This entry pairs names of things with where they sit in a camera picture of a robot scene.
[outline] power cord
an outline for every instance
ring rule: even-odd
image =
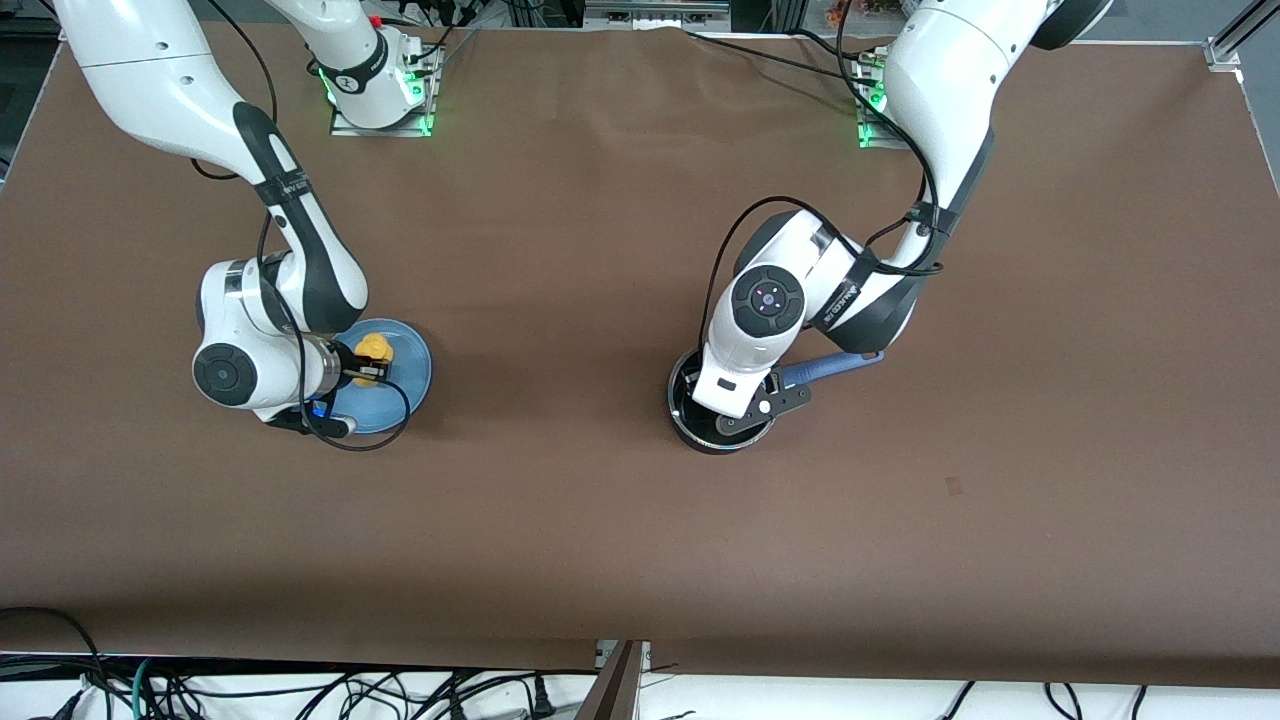
[[[547,696],[547,680],[541,675],[534,676],[534,702],[529,703],[530,720],[545,720],[556,715],[556,706]]]
[[[338,711],[338,720],[351,720],[352,711],[364,700],[370,700],[370,701],[376,702],[376,703],[379,703],[381,706],[389,707],[392,710],[392,712],[396,714],[396,720],[404,720],[408,716],[408,705],[407,705],[407,701],[406,701],[406,705],[404,705],[404,712],[402,714],[401,708],[397,707],[396,705],[393,705],[390,701],[387,701],[387,700],[380,698],[380,697],[374,697],[374,693],[378,692],[389,680],[396,680],[397,683],[399,683],[399,678],[397,675],[399,675],[399,674],[398,673],[389,673],[385,678],[383,678],[381,680],[378,680],[376,683],[372,683],[372,684],[364,683],[364,682],[357,680],[355,678],[352,678],[351,680],[347,680],[347,698],[342,701],[342,708]],[[351,691],[352,684],[355,684],[357,688],[360,688],[355,693],[352,693],[352,691]]]
[[[54,716],[50,720],[72,720],[76,715],[76,706],[79,705],[79,698],[83,694],[84,691],[76,691],[76,694],[67,698],[67,702],[58,708],[58,712],[54,712]]]
[[[1133,707],[1129,710],[1129,720],[1138,720],[1138,711],[1142,710],[1144,700],[1147,700],[1147,685],[1138,688],[1138,694],[1133,698]]]
[[[457,26],[449,26],[449,27],[444,28],[444,35],[442,35],[440,38],[436,40],[434,45],[431,45],[430,47],[428,47],[422,53],[420,53],[417,55],[410,55],[410,59],[408,59],[410,63],[417,63],[417,61],[425,59],[431,53],[435,53],[436,50],[439,50],[440,46],[444,45],[444,41],[449,38],[449,33],[453,32],[454,27],[457,27]]]
[[[1084,711],[1080,710],[1080,698],[1075,697],[1075,688],[1071,687],[1071,683],[1062,683],[1062,687],[1066,688],[1066,694],[1071,698],[1071,707],[1075,708],[1075,715],[1071,715],[1065,707],[1057,703],[1057,698],[1053,697],[1053,683],[1044,683],[1044,697],[1048,698],[1048,703],[1065,720],[1084,720]]]
[[[253,53],[253,59],[257,60],[257,67],[262,69],[262,78],[266,81],[266,92],[271,96],[271,122],[273,123],[276,122],[279,114],[279,100],[275,96],[275,81],[271,78],[271,70],[266,67],[266,60],[262,59],[262,54],[257,51],[257,45],[253,45],[253,41],[250,40],[248,35],[244,32],[244,28],[242,28],[239,23],[232,19],[230,14],[228,14],[227,10],[224,10],[223,6],[218,4],[218,0],[206,0],[206,1],[210,5],[212,5],[214,10],[218,12],[218,14],[221,15],[228,24],[232,26],[232,29],[236,31],[236,35],[239,35],[241,40],[244,41],[244,45],[248,45],[250,51]],[[228,181],[239,177],[236,173],[225,173],[225,174],[211,173],[206,170],[200,164],[200,160],[195,158],[191,159],[191,167],[196,168],[196,172],[200,173],[201,177],[209,179]]]
[[[794,36],[799,36],[799,37],[808,37],[809,40],[817,42],[819,47],[822,47],[823,50],[826,50],[831,55],[838,55],[838,56],[841,56],[841,58],[844,58],[846,60],[856,60],[858,56],[861,55],[861,51],[858,51],[858,53],[840,53],[840,51],[836,50],[835,45],[827,42],[827,38],[822,37],[820,35],[818,35],[818,33],[815,33],[813,31],[805,29],[803,27],[788,29],[783,35],[794,35]]]
[[[70,625],[72,629],[76,630],[76,634],[78,634],[81,637],[81,641],[84,642],[84,647],[88,648],[88,655],[92,659],[93,669],[97,671],[97,676],[101,680],[102,687],[104,688],[109,688],[110,687],[110,682],[111,680],[110,680],[110,678],[108,678],[106,670],[102,667],[102,656],[97,651],[97,644],[93,642],[93,638],[88,634],[88,630],[84,629],[84,625],[79,624],[79,620],[77,620],[76,618],[72,618],[69,614],[63,612],[61,610],[56,610],[54,607],[41,607],[41,606],[35,606],[35,605],[22,605],[22,606],[17,606],[17,607],[4,607],[4,609],[0,609],[0,618],[4,618],[6,615],[46,615],[46,616],[50,616],[50,618],[56,618],[56,619],[61,620],[63,623],[67,623],[68,625]],[[111,710],[113,705],[115,705],[115,703],[111,702],[110,697],[108,697],[106,698],[106,720],[111,720],[111,717],[113,717],[113,710]]]
[[[685,35],[692,37],[694,40],[709,42],[710,45],[719,45],[721,47],[728,47],[730,50],[736,50],[739,53],[745,53],[748,55],[755,55],[756,58],[764,58],[765,60],[773,60],[774,63],[782,63],[783,65],[791,65],[792,68],[800,68],[801,70],[809,70],[810,73],[818,73],[819,76],[827,76],[833,78],[840,77],[840,73],[833,73],[823,68],[815,68],[814,65],[800,63],[797,60],[791,60],[788,58],[780,58],[777,55],[762,53],[760,50],[755,50],[753,47],[744,47],[741,45],[733,45],[732,42],[724,42],[723,40],[716,37],[707,37],[705,35],[698,35],[696,32],[690,32],[687,29],[685,31]]]
[[[940,717],[938,720],[955,720],[956,714],[960,712],[960,706],[964,705],[964,698],[969,697],[969,691],[972,691],[973,687],[977,684],[978,684],[977,680],[969,680],[968,683],[965,683],[964,687],[960,688],[960,694],[957,694],[956,698],[951,701],[951,710],[947,710],[947,714]]]

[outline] brown table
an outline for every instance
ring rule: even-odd
[[[115,129],[64,53],[0,199],[4,605],[120,652],[549,667],[639,637],[682,671],[1280,685],[1280,202],[1198,49],[1028,54],[888,359],[707,457],[663,386],[730,222],[791,193],[865,237],[914,195],[837,81],[484,32],[435,137],[330,138],[301,42],[250,31],[431,393],[371,456],[204,400],[192,296],[261,208]]]

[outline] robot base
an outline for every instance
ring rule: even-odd
[[[390,343],[394,356],[387,379],[399,386],[408,396],[410,414],[417,411],[431,386],[431,352],[426,341],[413,328],[399,320],[375,318],[360,320],[334,337],[347,347],[355,347],[369,333],[381,333]],[[315,413],[323,415],[323,402],[316,402]],[[396,389],[375,384],[361,387],[347,383],[333,400],[333,414],[356,420],[356,433],[387,432],[404,419],[404,401]]]
[[[412,37],[412,46],[420,51],[421,40]],[[410,110],[399,122],[384,128],[364,128],[353,124],[338,111],[330,94],[329,105],[333,106],[333,118],[329,120],[329,135],[337,137],[431,137],[435,131],[435,102],[440,95],[443,68],[444,47],[440,46],[428,53],[416,65],[416,69],[425,73],[425,77],[408,81],[404,86],[406,92],[421,95],[422,102]]]
[[[769,432],[773,420],[735,436],[722,434],[716,428],[719,415],[694,402],[692,398],[692,383],[696,382],[701,369],[701,355],[698,348],[690,350],[671,370],[671,378],[667,380],[667,410],[671,425],[685,445],[708,455],[728,455],[750,447]]]

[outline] blue plate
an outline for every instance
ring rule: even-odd
[[[417,411],[431,387],[431,352],[417,331],[399,320],[371,318],[360,320],[334,340],[355,348],[369,333],[381,333],[392,345],[392,368],[387,379],[398,384],[408,396],[410,414]],[[315,414],[324,415],[324,404],[315,404]],[[383,433],[404,419],[404,401],[396,389],[376,384],[360,387],[347,383],[333,400],[333,414],[356,420],[357,433]]]

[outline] black cable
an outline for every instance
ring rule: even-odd
[[[568,27],[582,27],[582,13],[577,9],[577,0],[559,0],[559,5]]]
[[[499,678],[489,678],[488,680],[477,683],[470,688],[462,688],[456,694],[449,697],[449,705],[442,708],[439,712],[436,712],[431,717],[431,720],[443,720],[443,717],[448,715],[449,707],[454,705],[462,705],[463,702],[474,698],[477,694],[506,685],[507,683],[520,683],[521,687],[525,688],[525,692],[529,692],[529,685],[525,684],[525,680],[535,675],[538,675],[538,673],[524,673],[521,675],[504,675]]]
[[[434,691],[431,691],[431,694],[426,696],[426,700],[422,701],[421,706],[417,708],[417,712],[415,712],[408,720],[419,720],[420,717],[426,715],[426,712],[431,710],[431,707],[435,706],[435,703],[440,702],[442,700],[444,700],[445,696],[453,692],[458,687],[458,684],[465,683],[479,674],[480,674],[479,670],[454,670],[447,680],[444,680]]]
[[[197,160],[195,158],[191,159],[191,167],[196,168],[196,172],[200,173],[201,176],[204,176],[207,179],[236,179],[236,178],[239,177],[236,173],[227,173],[227,174],[210,173],[209,170],[206,170],[205,168],[202,168],[200,165],[200,160]]]
[[[404,682],[399,679],[399,673],[397,673],[397,674],[394,674],[394,675],[392,675],[392,676],[393,676],[393,678],[396,679],[396,684],[397,684],[397,685],[399,685],[399,689],[401,689],[401,700],[403,700],[403,701],[404,701],[404,717],[407,719],[407,717],[408,717],[408,714],[410,714],[410,710],[411,710],[411,708],[410,708],[410,700],[408,700],[408,688],[406,688],[406,687],[404,687]]]
[[[422,53],[419,53],[417,55],[411,55],[410,59],[408,59],[408,61],[410,63],[417,63],[419,60],[425,59],[431,53],[435,53],[436,50],[439,50],[440,46],[444,45],[444,41],[449,38],[449,33],[453,32],[454,27],[457,27],[457,26],[448,26],[447,28],[444,28],[444,35],[442,35],[440,38],[436,40],[434,45],[431,45],[430,47],[428,47]]]
[[[202,691],[200,688],[187,687],[187,694],[200,696],[200,697],[216,697],[216,698],[247,698],[247,697],[270,697],[282,694],[296,694],[296,693],[311,693],[325,689],[328,685],[308,685],[305,688],[280,688],[274,691],[253,691],[243,693],[220,693],[212,691]]]
[[[940,720],[955,720],[956,714],[960,712],[960,706],[964,705],[964,698],[969,697],[969,691],[972,691],[973,687],[977,684],[978,683],[975,680],[969,680],[968,683],[965,683],[964,687],[960,688],[960,694],[957,694],[956,698],[951,701],[951,710],[947,710],[947,714],[943,715]]]
[[[262,54],[257,51],[257,45],[253,45],[253,41],[250,40],[248,35],[244,32],[244,28],[242,28],[239,23],[232,19],[230,14],[228,14],[227,10],[224,10],[223,6],[218,4],[218,0],[206,0],[206,1],[210,5],[212,5],[214,10],[216,10],[218,14],[221,15],[228,24],[232,26],[236,33],[241,36],[241,40],[244,41],[244,45],[248,45],[250,51],[253,53],[253,58],[257,60],[257,67],[262,69],[262,78],[266,79],[266,92],[271,96],[271,122],[273,123],[276,122],[279,115],[279,100],[275,96],[275,81],[271,78],[271,70],[266,67],[266,60],[262,59]],[[236,173],[227,173],[227,174],[211,173],[206,170],[204,167],[201,167],[200,160],[196,160],[195,158],[191,159],[191,167],[196,168],[196,172],[207,179],[228,181],[239,177]]]
[[[188,691],[187,683],[182,678],[174,676],[173,680],[178,691],[178,702],[182,703],[182,708],[187,711],[187,717],[204,717],[205,703],[200,700],[200,697]],[[191,700],[196,703],[195,708],[187,702],[187,696],[191,696]]]
[[[870,100],[863,97],[861,92],[858,92],[858,87],[854,83],[854,78],[850,77],[849,74],[849,67],[845,64],[844,60],[840,59],[844,56],[845,24],[849,22],[849,15],[850,15],[849,6],[846,5],[845,12],[840,15],[840,26],[836,28],[835,50],[837,59],[836,64],[840,67],[840,77],[841,79],[845,81],[845,85],[849,86],[849,92],[854,96],[854,100],[859,105],[861,105],[864,110],[874,115],[876,119],[884,123],[886,127],[893,131],[902,140],[902,142],[905,142],[906,146],[911,149],[911,152],[915,154],[915,159],[920,163],[920,167],[924,169],[924,182],[931,195],[931,201],[932,201],[931,204],[933,206],[933,219],[927,225],[929,234],[928,240],[924,243],[924,249],[920,251],[920,255],[915,259],[915,261],[913,261],[910,265],[905,268],[888,265],[886,263],[881,263],[879,266],[877,268],[878,272],[887,274],[911,275],[919,273],[920,265],[933,254],[934,241],[937,237],[936,228],[938,227],[938,218],[941,214],[941,208],[938,206],[938,183],[933,177],[933,167],[929,164],[929,159],[924,156],[924,151],[920,150],[920,146],[916,145],[916,142],[911,138],[911,136],[908,135],[901,127],[899,127],[897,123],[891,120],[884,113],[881,113],[876,108],[876,105],[872,104]],[[924,272],[928,274],[937,274],[938,272],[941,272],[941,269],[942,266],[934,263],[932,268]]]
[[[905,225],[906,223],[908,223],[908,219],[906,218],[901,218],[896,223],[893,223],[891,225],[886,225],[886,227],[876,231],[876,234],[873,234],[873,236],[870,236],[870,237],[867,238],[867,242],[863,243],[863,247],[870,247],[873,242],[876,242],[877,240],[884,237],[886,234],[896,231],[897,228]]]
[[[792,33],[794,35],[801,35],[804,37],[814,40],[815,42],[818,42],[818,45],[823,50],[826,50],[829,54],[837,56],[837,64],[840,65],[840,72],[838,73],[833,73],[831,70],[826,70],[826,69],[822,69],[822,68],[815,68],[813,65],[806,65],[804,63],[797,63],[797,61],[790,60],[787,58],[780,58],[777,55],[771,55],[768,53],[762,53],[762,51],[754,50],[751,47],[744,47],[741,45],[733,45],[732,42],[724,42],[722,40],[718,40],[718,38],[714,38],[714,37],[705,37],[705,36],[701,36],[701,35],[698,35],[698,33],[694,33],[694,32],[689,32],[689,31],[685,32],[685,35],[689,35],[690,37],[701,40],[704,42],[710,42],[712,45],[719,45],[722,47],[728,47],[731,50],[737,50],[740,53],[745,53],[748,55],[755,55],[755,56],[764,58],[764,59],[768,59],[768,60],[774,60],[777,63],[783,63],[786,65],[792,65],[792,67],[796,67],[796,68],[806,69],[806,70],[810,70],[810,72],[814,72],[814,73],[818,73],[818,74],[841,78],[845,82],[845,85],[849,87],[850,92],[854,95],[854,100],[856,102],[861,104],[863,108],[868,109],[872,114],[874,114],[877,117],[877,119],[879,119],[881,122],[883,122],[890,129],[892,129],[895,133],[897,133],[904,140],[904,142],[906,142],[908,147],[911,149],[911,151],[915,155],[916,160],[920,163],[920,167],[924,169],[924,177],[920,181],[920,191],[916,193],[916,199],[915,199],[915,201],[919,202],[924,197],[924,190],[927,187],[934,187],[933,168],[929,165],[929,161],[924,158],[924,152],[920,151],[920,149],[915,143],[915,141],[911,140],[910,136],[908,136],[906,132],[901,127],[899,127],[896,123],[893,123],[893,120],[888,119],[887,115],[884,115],[883,113],[881,113],[879,110],[877,110],[865,97],[861,96],[860,92],[858,92],[858,90],[855,87],[858,85],[876,85],[876,82],[872,81],[870,78],[855,78],[855,77],[851,77],[849,74],[849,72],[847,72],[847,68],[845,67],[845,63],[842,63],[842,61],[838,60],[840,56],[856,59],[858,55],[859,55],[858,53],[845,53],[844,50],[837,50],[837,47],[842,47],[842,42],[844,42],[844,18],[841,18],[841,24],[840,24],[840,28],[837,29],[837,33],[836,33],[836,46],[829,45],[826,40],[823,40],[818,35],[812,33],[812,32],[805,31],[805,29],[794,31]],[[876,268],[877,272],[884,273],[884,274],[890,274],[890,275],[906,275],[906,277],[928,277],[928,275],[936,275],[940,272],[942,272],[942,264],[940,264],[940,263],[933,263],[929,268],[920,269],[922,261],[933,252],[933,247],[934,247],[934,229],[933,228],[936,228],[937,224],[938,224],[938,215],[940,215],[940,208],[934,202],[934,205],[933,205],[933,220],[928,225],[928,231],[929,231],[928,241],[925,242],[924,250],[920,252],[920,255],[919,255],[919,258],[916,259],[915,263],[913,263],[913,264],[910,264],[910,265],[908,265],[905,268],[900,268],[897,265],[891,265],[888,263],[879,261],[878,265],[877,265],[877,268]],[[905,220],[904,222],[896,222],[896,223],[888,225],[887,228],[884,228],[884,229],[877,232],[876,234],[873,234],[872,238],[873,240],[878,240],[883,234],[886,234],[887,232],[891,232],[892,229],[896,229],[896,228],[901,227],[902,224],[905,224]]]
[[[259,277],[265,277],[262,252],[266,247],[266,232],[271,227],[271,213],[268,213],[262,218],[262,231],[257,236],[257,252],[255,259],[257,260],[257,274]],[[337,447],[338,450],[346,450],[348,452],[371,452],[374,450],[381,450],[388,445],[396,442],[396,438],[404,432],[408,427],[408,418],[413,414],[413,404],[408,401],[408,395],[396,383],[385,378],[362,378],[369,379],[379,384],[384,384],[399,393],[401,400],[404,401],[404,418],[401,419],[396,429],[384,439],[380,439],[372,445],[344,445],[333,438],[325,437],[316,430],[315,425],[311,424],[311,401],[306,397],[307,386],[307,343],[302,338],[302,331],[298,329],[298,320],[293,316],[293,310],[289,309],[289,304],[284,301],[284,296],[280,293],[280,288],[275,287],[275,283],[266,283],[271,288],[271,293],[275,296],[276,302],[279,302],[280,309],[284,311],[284,316],[289,323],[289,328],[293,331],[293,340],[298,343],[298,414],[302,419],[302,427],[305,427],[312,436],[319,438],[321,442],[329,447]]]
[[[415,697],[413,693],[408,692],[408,689],[404,687],[404,683],[401,682],[401,679],[398,676],[394,678],[394,680],[396,680],[396,684],[399,685],[399,691],[393,691],[390,688],[383,688],[383,687],[375,687],[374,683],[370,683],[369,680],[362,680],[360,678],[352,678],[351,680],[347,680],[347,687],[349,688],[351,685],[356,685],[358,688],[370,689],[372,692],[384,694],[387,697],[393,697],[393,698],[397,698],[397,700],[402,700],[406,703],[420,703],[426,697],[426,696]]]
[[[140,700],[142,700],[143,703],[146,703],[147,707],[151,708],[151,711],[148,711],[146,715],[154,715],[156,720],[165,720],[164,711],[160,708],[160,701],[156,698],[155,687],[151,685],[150,678],[146,676],[142,678],[142,684],[138,687],[138,697]],[[183,710],[187,711],[188,717],[200,716],[200,715],[193,715],[195,708],[187,703],[186,697],[179,694],[178,701],[182,705]]]
[[[534,676],[534,702],[529,707],[529,720],[547,720],[556,715],[556,706],[547,694],[547,680],[541,675]]]
[[[1138,720],[1138,711],[1142,710],[1144,700],[1147,700],[1147,685],[1138,688],[1138,694],[1133,698],[1133,708],[1129,711],[1129,720]]]
[[[378,680],[374,684],[364,683],[364,682],[353,678],[355,684],[357,687],[360,687],[360,692],[357,692],[357,693],[352,693],[351,692],[352,680],[347,680],[347,700],[343,701],[342,710],[338,711],[338,720],[348,720],[351,717],[351,712],[356,708],[356,706],[362,700],[371,700],[374,702],[383,703],[383,705],[390,707],[396,712],[396,719],[397,720],[403,720],[403,716],[401,715],[398,707],[396,707],[394,705],[387,702],[383,698],[372,697],[372,694],[374,694],[375,691],[378,691],[384,684],[387,684],[388,682],[390,682],[393,678],[396,678],[396,675],[397,675],[397,673],[388,673],[385,678],[383,678],[381,680]]]
[[[1044,697],[1048,698],[1048,703],[1066,720],[1084,720],[1084,711],[1080,710],[1080,698],[1075,697],[1075,688],[1071,687],[1071,683],[1062,683],[1062,687],[1066,688],[1066,694],[1071,698],[1075,715],[1071,715],[1065,707],[1057,703],[1057,700],[1053,697],[1053,683],[1044,683]]]
[[[302,706],[302,710],[298,711],[294,720],[308,720],[311,717],[311,714],[316,711],[316,707],[320,706],[320,703],[324,701],[325,697],[329,696],[329,693],[332,693],[338,685],[346,684],[347,680],[349,680],[355,675],[356,675],[355,673],[344,673],[337,680],[320,688],[320,692],[317,692],[311,700],[307,701],[306,705]]]
[[[84,691],[76,691],[76,694],[67,698],[67,702],[54,712],[51,720],[72,720],[76,716],[76,706],[79,705],[79,698],[84,696]]]
[[[791,65],[792,68],[800,68],[803,70],[809,70],[812,73],[818,73],[820,76],[838,78],[840,73],[833,73],[822,68],[815,68],[805,63],[791,60],[787,58],[780,58],[777,55],[769,55],[768,53],[762,53],[751,47],[744,47],[741,45],[733,45],[732,42],[724,42],[723,40],[716,37],[707,37],[705,35],[698,35],[696,32],[685,31],[685,35],[695,40],[701,40],[703,42],[710,42],[712,45],[719,45],[721,47],[728,47],[730,50],[737,50],[739,53],[746,53],[748,55],[755,55],[756,58],[764,58],[765,60],[773,60],[774,63],[782,63],[783,65]]]
[[[809,29],[805,29],[805,28],[801,28],[801,27],[797,27],[795,29],[788,29],[783,35],[796,35],[796,36],[800,36],[800,37],[808,37],[809,40],[817,42],[818,46],[822,47],[823,50],[826,50],[827,53],[829,53],[832,55],[844,55],[844,58],[846,60],[856,60],[859,58],[859,55],[861,55],[860,51],[859,53],[838,53],[836,50],[836,46],[832,45],[832,44],[829,44],[829,42],[827,42],[827,40],[824,37],[819,36],[818,33],[815,33],[813,31],[809,31]]]
[[[67,612],[63,612],[61,610],[54,609],[54,607],[40,607],[40,606],[35,606],[35,605],[22,605],[22,606],[17,606],[17,607],[4,607],[4,609],[0,609],[0,618],[4,618],[5,615],[22,615],[22,614],[28,614],[28,615],[49,615],[49,616],[52,616],[52,618],[58,618],[63,623],[67,623],[68,625],[70,625],[72,629],[74,629],[76,633],[81,637],[81,641],[84,642],[84,647],[88,648],[88,655],[90,655],[90,657],[93,659],[93,667],[97,670],[97,675],[102,680],[102,685],[104,687],[110,687],[111,682],[110,682],[110,679],[106,675],[106,670],[102,667],[102,657],[101,657],[101,653],[99,653],[99,651],[97,651],[97,644],[93,643],[93,638],[90,637],[88,630],[86,630],[84,625],[81,625],[77,619],[72,618]],[[106,698],[106,720],[111,720],[111,717],[113,717],[113,710],[111,708],[113,708],[114,705],[115,703],[111,702],[111,698],[108,697]]]
[[[540,675],[534,675],[534,678],[540,678]],[[529,683],[521,680],[520,687],[525,689],[525,700],[529,701],[529,719],[534,719],[534,692],[529,689]]]
[[[180,693],[180,691],[175,685],[175,682],[177,682],[178,685],[180,685],[180,683],[182,683],[180,679],[172,678],[169,680],[169,683],[165,685],[165,707],[169,710],[169,716],[170,717],[177,717],[178,716],[177,711],[173,707],[173,698],[174,698],[174,696],[177,696],[177,694]]]

